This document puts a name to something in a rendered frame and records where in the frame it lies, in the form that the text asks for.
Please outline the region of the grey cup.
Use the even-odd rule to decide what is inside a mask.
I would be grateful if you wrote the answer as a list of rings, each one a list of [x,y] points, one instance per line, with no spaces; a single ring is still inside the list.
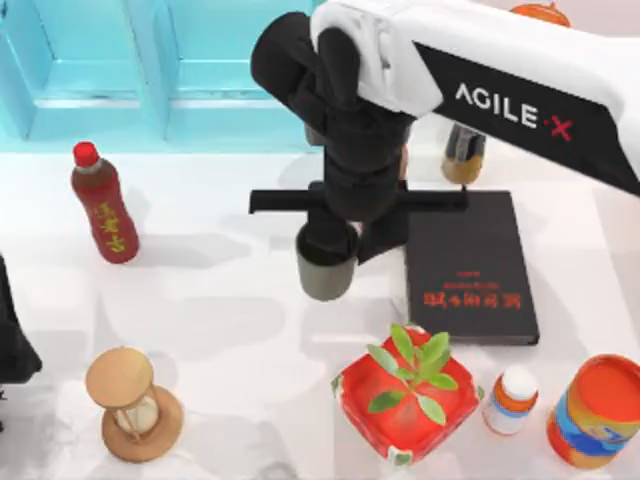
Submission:
[[[359,236],[352,225],[347,224],[345,228],[345,254],[313,246],[308,239],[307,224],[296,236],[295,251],[300,285],[314,300],[336,300],[344,295],[351,285],[357,263]]]

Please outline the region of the black book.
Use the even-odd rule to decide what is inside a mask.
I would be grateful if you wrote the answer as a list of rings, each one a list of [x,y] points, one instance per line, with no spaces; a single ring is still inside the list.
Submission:
[[[512,196],[471,191],[467,199],[462,210],[409,217],[409,319],[453,342],[535,345],[540,333]]]

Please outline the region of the brown and black bottle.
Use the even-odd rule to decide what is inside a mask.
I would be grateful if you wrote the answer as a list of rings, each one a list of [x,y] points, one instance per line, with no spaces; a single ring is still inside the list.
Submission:
[[[444,177],[457,185],[469,185],[483,166],[487,137],[460,124],[454,124],[441,163]]]

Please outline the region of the red pot with green plant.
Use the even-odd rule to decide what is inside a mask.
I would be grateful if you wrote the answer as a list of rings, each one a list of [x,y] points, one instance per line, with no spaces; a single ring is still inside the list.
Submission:
[[[446,332],[393,324],[381,344],[331,382],[346,419],[397,466],[423,459],[477,408],[482,390],[451,354]]]

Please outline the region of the white and orange small bottle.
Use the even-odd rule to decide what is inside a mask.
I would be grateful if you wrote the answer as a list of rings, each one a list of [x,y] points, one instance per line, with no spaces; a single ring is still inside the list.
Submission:
[[[521,365],[507,367],[496,379],[483,409],[486,425],[494,432],[510,436],[518,433],[537,403],[538,382]]]

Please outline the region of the red bottle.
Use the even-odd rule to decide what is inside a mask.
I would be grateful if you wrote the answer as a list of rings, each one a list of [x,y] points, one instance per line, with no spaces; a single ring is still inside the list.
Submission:
[[[139,237],[124,204],[116,168],[92,142],[78,142],[72,153],[71,186],[85,210],[99,253],[112,264],[131,261],[138,253]]]

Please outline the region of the wooden hourglass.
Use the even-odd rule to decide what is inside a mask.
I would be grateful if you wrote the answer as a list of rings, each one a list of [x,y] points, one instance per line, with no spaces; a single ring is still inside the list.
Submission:
[[[102,439],[119,459],[152,461],[178,440],[184,423],[182,405],[154,383],[152,363],[143,352],[124,346],[105,351],[90,365],[85,386],[104,409]]]

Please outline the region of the orange round object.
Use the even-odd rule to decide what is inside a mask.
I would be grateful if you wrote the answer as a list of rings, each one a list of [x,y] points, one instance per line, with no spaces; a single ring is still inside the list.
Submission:
[[[526,3],[514,6],[510,9],[511,13],[526,16],[552,24],[570,28],[571,22],[569,18],[556,7],[556,3],[551,1],[548,4],[542,3]]]

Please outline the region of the orange and blue can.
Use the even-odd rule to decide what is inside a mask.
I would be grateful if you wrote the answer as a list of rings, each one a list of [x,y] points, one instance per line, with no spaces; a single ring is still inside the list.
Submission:
[[[550,446],[579,469],[607,465],[640,431],[640,365],[602,354],[577,371],[547,419]]]

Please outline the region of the light blue rack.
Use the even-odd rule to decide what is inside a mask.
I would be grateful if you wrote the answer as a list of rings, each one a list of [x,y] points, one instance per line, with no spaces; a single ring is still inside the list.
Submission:
[[[321,0],[0,0],[0,152],[303,151],[252,80],[262,30]]]

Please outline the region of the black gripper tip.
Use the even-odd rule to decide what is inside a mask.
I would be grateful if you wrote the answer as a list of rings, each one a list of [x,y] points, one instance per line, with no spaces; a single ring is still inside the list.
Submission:
[[[42,366],[19,323],[6,264],[0,254],[0,385],[25,384]]]

